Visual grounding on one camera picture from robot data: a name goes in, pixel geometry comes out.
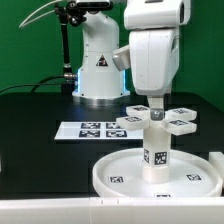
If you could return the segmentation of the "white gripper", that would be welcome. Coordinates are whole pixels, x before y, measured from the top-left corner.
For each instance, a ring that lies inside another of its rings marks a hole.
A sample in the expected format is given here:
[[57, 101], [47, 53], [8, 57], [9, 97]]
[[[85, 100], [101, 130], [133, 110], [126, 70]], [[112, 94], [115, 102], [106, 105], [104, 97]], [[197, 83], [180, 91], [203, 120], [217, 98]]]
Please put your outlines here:
[[127, 0], [124, 25], [129, 34], [135, 91], [148, 98], [153, 121], [164, 119], [164, 95], [179, 67], [179, 27], [191, 16], [191, 0]]

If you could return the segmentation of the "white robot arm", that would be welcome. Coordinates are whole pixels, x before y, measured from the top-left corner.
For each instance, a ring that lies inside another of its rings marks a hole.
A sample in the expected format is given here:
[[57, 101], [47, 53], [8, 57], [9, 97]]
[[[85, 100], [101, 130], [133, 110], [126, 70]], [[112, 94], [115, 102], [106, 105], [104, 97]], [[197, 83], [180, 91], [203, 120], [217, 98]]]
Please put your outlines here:
[[132, 71], [135, 91], [148, 97], [154, 121], [165, 117], [164, 94], [179, 67], [179, 27], [190, 16], [191, 0], [127, 0], [129, 44], [115, 50], [112, 61]]

